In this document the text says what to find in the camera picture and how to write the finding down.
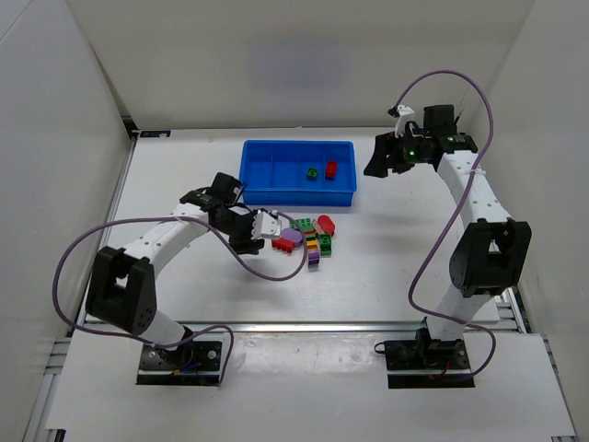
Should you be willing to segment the red toothed lego brick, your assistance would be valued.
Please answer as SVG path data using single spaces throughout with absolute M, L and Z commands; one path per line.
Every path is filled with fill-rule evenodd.
M 279 238 L 274 238 L 271 241 L 271 245 L 274 249 L 276 250 L 280 250 L 286 253 L 292 253 L 295 249 L 295 244 L 287 239 L 287 238 L 283 238 L 283 237 L 279 237 Z

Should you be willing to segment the purple round lego brick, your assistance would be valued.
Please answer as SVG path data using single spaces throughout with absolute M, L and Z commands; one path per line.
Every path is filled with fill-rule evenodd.
M 303 243 L 303 235 L 297 229 L 285 228 L 282 230 L 281 237 L 294 243 L 294 247 L 298 248 Z

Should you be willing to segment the small green lego brick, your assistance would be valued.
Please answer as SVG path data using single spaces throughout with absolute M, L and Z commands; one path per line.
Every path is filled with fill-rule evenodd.
M 317 168 L 309 168 L 306 171 L 306 178 L 308 180 L 315 181 L 318 179 L 318 176 L 319 176 L 319 169 L 317 169 Z

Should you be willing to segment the red oval lego brick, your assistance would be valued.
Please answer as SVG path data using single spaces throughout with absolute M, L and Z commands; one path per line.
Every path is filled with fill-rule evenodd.
M 332 237 L 334 236 L 336 231 L 336 225 L 328 215 L 320 215 L 317 218 L 317 221 L 318 225 L 326 234 L 329 234 Z

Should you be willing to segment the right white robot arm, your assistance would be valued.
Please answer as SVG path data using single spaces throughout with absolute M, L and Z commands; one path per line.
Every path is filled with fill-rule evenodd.
M 389 110 L 396 125 L 375 139 L 364 175 L 384 178 L 405 173 L 418 164 L 433 166 L 450 191 L 463 224 L 463 234 L 449 258 L 450 286 L 437 308 L 426 314 L 402 361 L 432 366 L 459 351 L 467 325 L 493 297 L 517 285 L 531 241 L 531 227 L 515 220 L 499 203 L 478 165 L 473 138 L 457 129 L 454 108 L 425 108 L 423 123 L 414 110 L 398 105 Z

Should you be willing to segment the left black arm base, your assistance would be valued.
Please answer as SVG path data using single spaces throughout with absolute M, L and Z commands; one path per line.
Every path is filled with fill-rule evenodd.
M 197 339 L 177 350 L 143 346 L 135 383 L 142 386 L 218 386 L 223 340 Z

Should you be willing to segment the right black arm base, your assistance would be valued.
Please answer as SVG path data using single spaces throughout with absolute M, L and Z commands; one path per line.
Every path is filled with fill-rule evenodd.
M 474 377 L 465 343 L 439 344 L 425 338 L 388 340 L 374 345 L 386 361 L 390 390 L 471 389 Z

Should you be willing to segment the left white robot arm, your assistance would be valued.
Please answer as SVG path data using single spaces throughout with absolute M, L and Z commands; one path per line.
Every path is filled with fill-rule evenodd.
M 213 183 L 191 190 L 167 219 L 118 248 L 102 248 L 93 264 L 86 311 L 91 316 L 153 344 L 179 353 L 190 331 L 157 308 L 156 279 L 163 269 L 197 238 L 209 232 L 228 237 L 237 255 L 257 254 L 263 236 L 273 234 L 276 220 L 258 210 L 235 211 L 242 183 L 219 172 Z

